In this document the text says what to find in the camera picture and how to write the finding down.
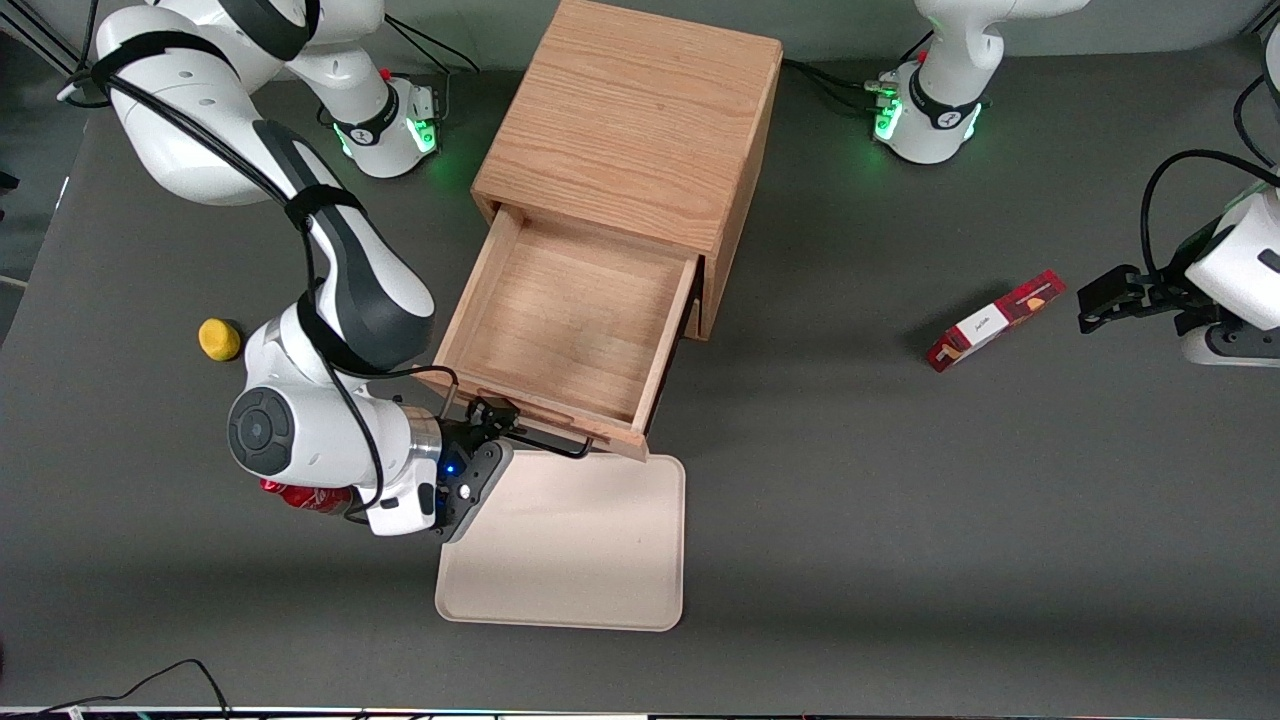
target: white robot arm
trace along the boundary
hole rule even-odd
[[[430,529],[452,541],[511,460],[498,437],[513,427],[513,413],[481,405],[468,420],[448,421],[369,395],[370,377],[426,350],[431,295],[315,150],[264,120],[248,97],[288,67],[348,123],[340,132],[361,169],[397,174],[421,159],[415,117],[406,115],[415,88],[385,82],[353,45],[376,27],[381,3],[326,0],[324,10],[321,19],[317,0],[125,8],[102,22],[93,78],[160,184],[210,205],[271,197],[329,261],[319,290],[246,343],[247,380],[228,420],[236,460],[285,484],[355,486],[375,534]],[[334,45],[310,49],[312,37]],[[140,97],[193,120],[252,172],[233,168]]]
[[[1280,33],[1266,51],[1266,86],[1274,101],[1280,73]],[[1174,252],[1165,268],[1151,258],[1144,237],[1146,273],[1120,265],[1078,292],[1080,332],[1091,333],[1120,318],[1176,311],[1183,356],[1201,365],[1280,368],[1280,178],[1225,152],[1188,150],[1156,169],[1143,199],[1151,209],[1156,182],[1189,158],[1219,160],[1254,174],[1248,188]]]
[[[911,163],[947,160],[973,136],[979,99],[1005,56],[996,23],[1051,18],[1089,0],[915,0],[933,24],[922,64],[909,59],[869,83],[886,95],[873,137]]]

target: beige tray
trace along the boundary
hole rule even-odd
[[[517,451],[444,546],[435,609],[456,623],[663,632],[680,621],[684,573],[678,460]]]

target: wooden cabinet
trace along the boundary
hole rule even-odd
[[[776,40],[563,0],[472,184],[489,237],[436,363],[632,457],[707,340],[760,172]]]

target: gray table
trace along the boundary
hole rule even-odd
[[[946,375],[922,360],[1007,284],[1135,261],[1148,173],[1239,149],[1258,56],[1010,60],[942,168],[787,73],[719,324],[680,347],[653,428],[689,471],[685,616],[655,635],[445,623],[422,538],[259,491],[223,437],[243,370],[196,328],[293,300],[297,238],[271,206],[166,195],[96,115],[0,355],[0,702],[198,656],[239,705],[1276,716],[1280,374],[1189,365],[1167,318],[1084,338],[1074,299]],[[343,163],[301,85],[260,106],[340,168],[443,325],[516,82],[461,78],[444,154],[388,182]],[[1189,165],[1162,254],[1247,184]],[[193,676],[140,700],[209,702]]]

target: open drawer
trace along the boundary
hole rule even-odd
[[[435,363],[458,373],[463,402],[504,397],[525,427],[643,460],[699,263],[499,206]]]

